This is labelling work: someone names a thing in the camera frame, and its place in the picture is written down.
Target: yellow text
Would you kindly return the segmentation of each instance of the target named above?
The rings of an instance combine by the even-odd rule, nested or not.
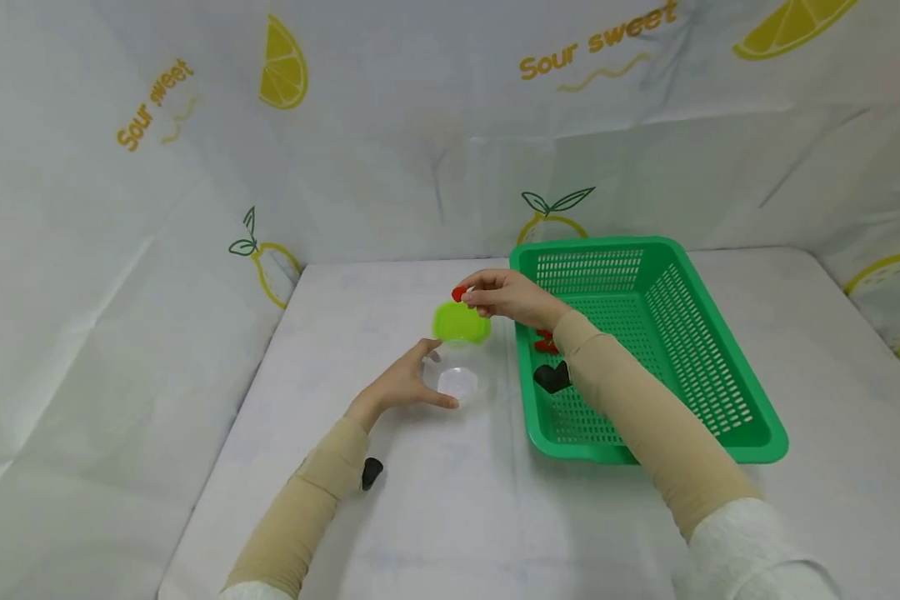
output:
[[[621,23],[613,29],[594,33],[587,40],[587,50],[590,54],[594,54],[624,42],[626,38],[635,38],[640,33],[657,29],[661,24],[673,23],[677,20],[677,5],[678,0],[667,0],[660,8],[654,8],[653,11],[641,14],[640,17]],[[524,58],[520,61],[520,78],[528,82],[538,75],[546,75],[553,70],[564,68],[573,62],[573,53],[577,48],[578,44],[573,43],[559,52],[542,57]]]
[[[183,58],[177,59],[177,64],[160,74],[153,81],[153,90],[151,92],[151,102],[156,106],[163,106],[163,97],[167,95],[168,89],[177,86],[177,82],[184,82],[188,75],[193,75],[193,71],[183,61]]]
[[[117,132],[117,141],[121,146],[127,146],[128,151],[135,152],[152,121],[153,117],[147,112],[147,105],[140,105],[140,108],[137,108],[137,115],[127,128]]]

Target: green leaf illustration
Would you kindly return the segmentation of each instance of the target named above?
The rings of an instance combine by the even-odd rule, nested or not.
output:
[[[584,198],[590,195],[590,192],[595,190],[595,187],[587,187],[582,190],[578,190],[569,196],[564,196],[559,198],[554,204],[553,208],[551,208],[553,213],[562,213],[564,210],[569,210],[574,208],[579,204]]]
[[[249,257],[257,251],[256,240],[237,240],[230,244],[230,253],[240,255],[240,257]]]
[[[529,206],[533,210],[536,210],[537,213],[540,213],[542,215],[550,214],[550,207],[547,206],[546,201],[544,201],[542,197],[539,197],[533,192],[524,192],[520,195],[523,196],[523,200],[525,203],[527,203],[527,206]]]
[[[247,210],[247,216],[243,217],[243,226],[247,227],[247,231],[250,232],[250,235],[253,235],[253,228],[256,226],[256,221],[256,207],[250,207],[250,209]]]

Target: left hand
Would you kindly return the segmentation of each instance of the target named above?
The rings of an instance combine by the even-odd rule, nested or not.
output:
[[[440,343],[442,342],[439,340],[426,338],[417,342],[416,346],[408,349],[387,371],[357,395],[345,416],[353,418],[369,433],[377,418],[388,408],[416,403],[449,409],[460,406],[455,397],[430,389],[420,377],[420,362],[437,349]]]

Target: beige sleeve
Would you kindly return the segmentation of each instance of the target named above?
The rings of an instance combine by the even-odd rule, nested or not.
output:
[[[650,473],[686,541],[724,504],[760,498],[753,481],[700,419],[613,335],[570,311],[560,318],[553,340],[563,351],[572,383],[610,419]]]
[[[243,546],[223,589],[259,581],[297,598],[337,504],[360,487],[369,440],[341,418],[292,475]]]

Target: right hand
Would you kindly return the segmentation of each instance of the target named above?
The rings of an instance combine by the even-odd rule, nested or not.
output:
[[[520,272],[507,269],[477,271],[457,286],[467,287],[463,301],[481,317],[500,315],[528,328],[552,331],[571,310]]]

